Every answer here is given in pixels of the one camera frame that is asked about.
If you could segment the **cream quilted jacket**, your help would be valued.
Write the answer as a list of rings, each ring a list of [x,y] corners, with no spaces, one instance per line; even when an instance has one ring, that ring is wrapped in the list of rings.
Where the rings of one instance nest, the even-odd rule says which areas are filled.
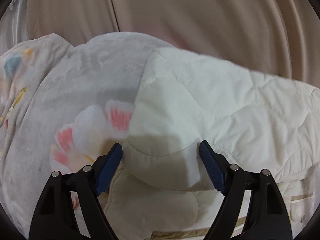
[[[145,65],[105,215],[119,239],[202,239],[223,196],[199,156],[207,141],[247,171],[271,171],[297,235],[315,211],[319,89],[185,50]]]

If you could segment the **grey floral fleece blanket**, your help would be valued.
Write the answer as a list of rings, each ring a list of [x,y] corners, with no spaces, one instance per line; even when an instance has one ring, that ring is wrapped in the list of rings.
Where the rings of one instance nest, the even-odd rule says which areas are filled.
[[[1,56],[1,206],[24,237],[53,171],[76,172],[126,138],[145,63],[168,46],[141,33],[79,46],[50,34]]]

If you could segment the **beige curtain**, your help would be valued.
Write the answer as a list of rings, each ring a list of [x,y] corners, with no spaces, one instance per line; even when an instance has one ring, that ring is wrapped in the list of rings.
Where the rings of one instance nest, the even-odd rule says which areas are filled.
[[[130,31],[319,86],[319,17],[308,0],[28,0],[30,38],[72,45]]]

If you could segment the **white sheer curtain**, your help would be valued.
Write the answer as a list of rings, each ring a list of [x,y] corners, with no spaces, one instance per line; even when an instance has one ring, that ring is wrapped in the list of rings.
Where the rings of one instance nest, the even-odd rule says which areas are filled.
[[[12,0],[1,18],[1,55],[27,40],[27,0]]]

